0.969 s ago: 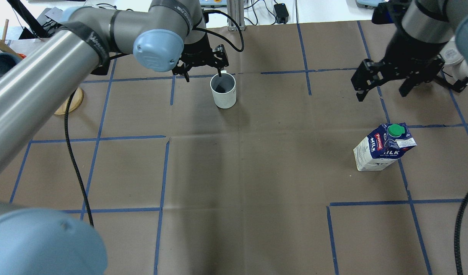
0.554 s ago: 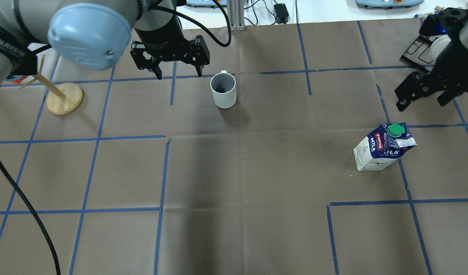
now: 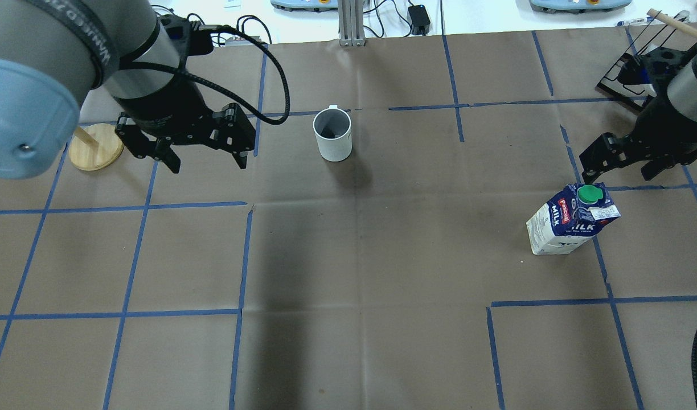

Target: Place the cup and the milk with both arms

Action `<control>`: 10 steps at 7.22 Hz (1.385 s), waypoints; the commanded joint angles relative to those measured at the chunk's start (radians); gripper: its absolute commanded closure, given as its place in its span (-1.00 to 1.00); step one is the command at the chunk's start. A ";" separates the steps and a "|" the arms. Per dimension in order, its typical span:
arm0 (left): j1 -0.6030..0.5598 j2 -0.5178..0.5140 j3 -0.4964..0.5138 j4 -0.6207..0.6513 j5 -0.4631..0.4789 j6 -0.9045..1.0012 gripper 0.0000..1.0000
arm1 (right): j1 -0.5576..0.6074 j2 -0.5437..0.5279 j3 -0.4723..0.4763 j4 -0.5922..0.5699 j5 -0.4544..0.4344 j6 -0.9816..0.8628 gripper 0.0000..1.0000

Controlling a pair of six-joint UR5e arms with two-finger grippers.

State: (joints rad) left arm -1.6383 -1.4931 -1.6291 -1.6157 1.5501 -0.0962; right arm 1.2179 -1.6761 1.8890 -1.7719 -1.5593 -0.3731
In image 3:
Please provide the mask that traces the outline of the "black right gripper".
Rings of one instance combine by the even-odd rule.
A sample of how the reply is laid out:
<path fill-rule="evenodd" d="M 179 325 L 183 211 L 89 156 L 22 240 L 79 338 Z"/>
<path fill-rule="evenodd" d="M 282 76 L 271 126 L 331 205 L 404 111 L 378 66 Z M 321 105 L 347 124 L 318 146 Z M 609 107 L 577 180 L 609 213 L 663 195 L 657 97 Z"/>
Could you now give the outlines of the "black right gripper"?
<path fill-rule="evenodd" d="M 629 136 L 602 133 L 579 155 L 585 184 L 639 161 L 639 143 L 656 157 L 640 169 L 645 181 L 697 159 L 697 54 L 659 91 L 642 109 Z"/>

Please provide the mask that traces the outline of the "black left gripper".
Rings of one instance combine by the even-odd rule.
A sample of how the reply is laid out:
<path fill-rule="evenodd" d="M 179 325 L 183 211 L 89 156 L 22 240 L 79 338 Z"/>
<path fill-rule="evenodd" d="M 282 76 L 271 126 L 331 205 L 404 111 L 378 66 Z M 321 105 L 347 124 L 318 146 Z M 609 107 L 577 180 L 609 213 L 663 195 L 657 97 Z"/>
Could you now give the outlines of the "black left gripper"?
<path fill-rule="evenodd" d="M 181 159 L 172 150 L 172 143 L 203 145 L 228 151 L 241 170 L 247 168 L 248 154 L 255 149 L 256 130 L 239 104 L 229 103 L 213 112 L 196 85 L 182 77 L 173 78 L 151 95 L 114 100 L 126 113 L 118 117 L 115 134 L 135 158 L 151 157 L 177 174 Z"/>

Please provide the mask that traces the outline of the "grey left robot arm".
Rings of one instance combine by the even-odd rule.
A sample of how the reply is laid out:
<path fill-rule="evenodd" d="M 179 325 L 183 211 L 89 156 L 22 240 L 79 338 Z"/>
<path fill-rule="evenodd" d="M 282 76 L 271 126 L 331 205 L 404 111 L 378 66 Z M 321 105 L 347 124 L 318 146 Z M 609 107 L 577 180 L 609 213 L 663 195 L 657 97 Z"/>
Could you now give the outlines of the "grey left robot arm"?
<path fill-rule="evenodd" d="M 76 130 L 88 92 L 106 88 L 122 108 L 115 136 L 136 158 L 177 173 L 173 146 L 203 145 L 231 153 L 244 169 L 255 148 L 250 112 L 272 119 L 231 91 L 189 73 L 187 58 L 210 54 L 213 34 L 247 35 L 229 25 L 205 26 L 159 16 L 147 1 L 0 1 L 0 178 L 47 171 Z"/>

